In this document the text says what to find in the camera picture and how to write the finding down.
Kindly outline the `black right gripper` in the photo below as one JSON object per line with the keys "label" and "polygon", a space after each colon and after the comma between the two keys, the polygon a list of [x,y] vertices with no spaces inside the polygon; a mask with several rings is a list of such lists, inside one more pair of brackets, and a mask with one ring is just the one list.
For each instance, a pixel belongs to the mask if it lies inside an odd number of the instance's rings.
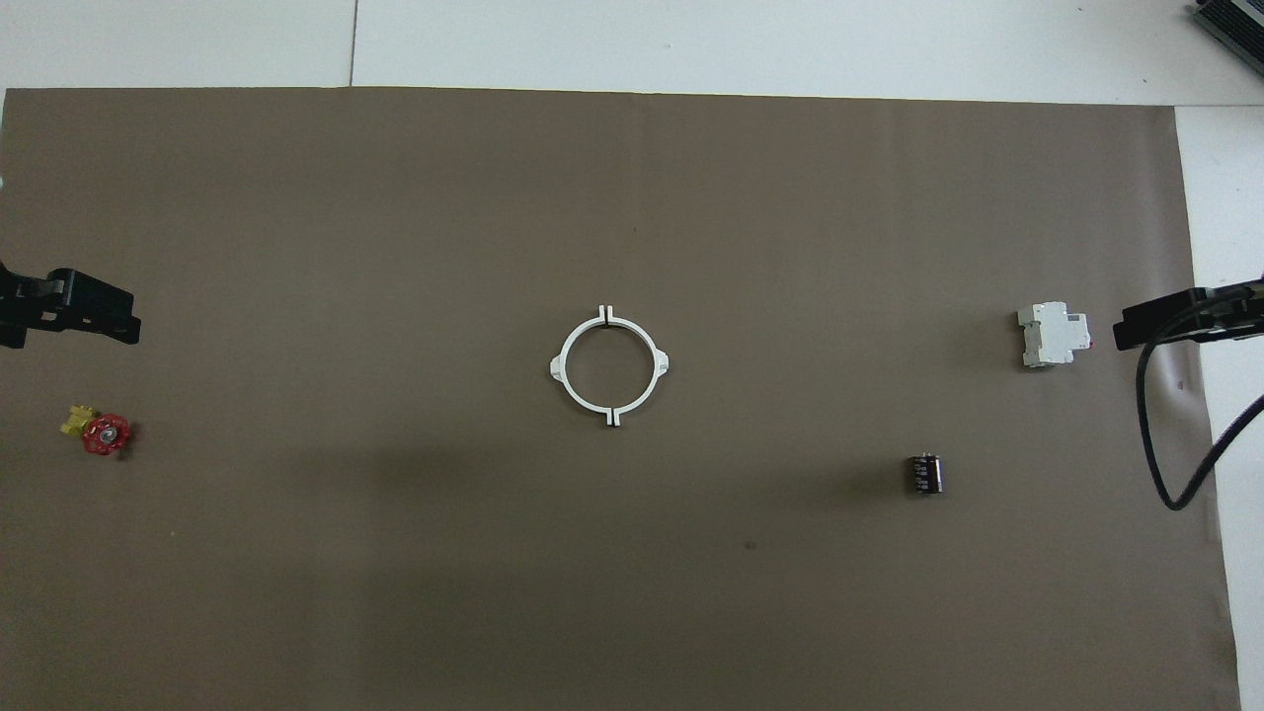
{"label": "black right gripper", "polygon": [[[1163,324],[1201,300],[1201,288],[1177,292],[1126,306],[1112,325],[1116,350],[1138,350]],[[1215,288],[1194,315],[1192,342],[1245,342],[1263,334],[1263,280]]]}

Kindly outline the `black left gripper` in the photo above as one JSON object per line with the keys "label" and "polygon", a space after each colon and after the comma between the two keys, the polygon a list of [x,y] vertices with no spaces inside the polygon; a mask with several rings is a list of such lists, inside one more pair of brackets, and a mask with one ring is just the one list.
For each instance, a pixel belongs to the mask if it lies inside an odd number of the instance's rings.
{"label": "black left gripper", "polygon": [[[131,315],[126,288],[77,269],[53,269],[46,278],[15,275],[1,263],[1,347],[21,350],[29,330],[77,330],[123,344],[140,342],[142,320]],[[51,314],[51,320],[44,315]]]}

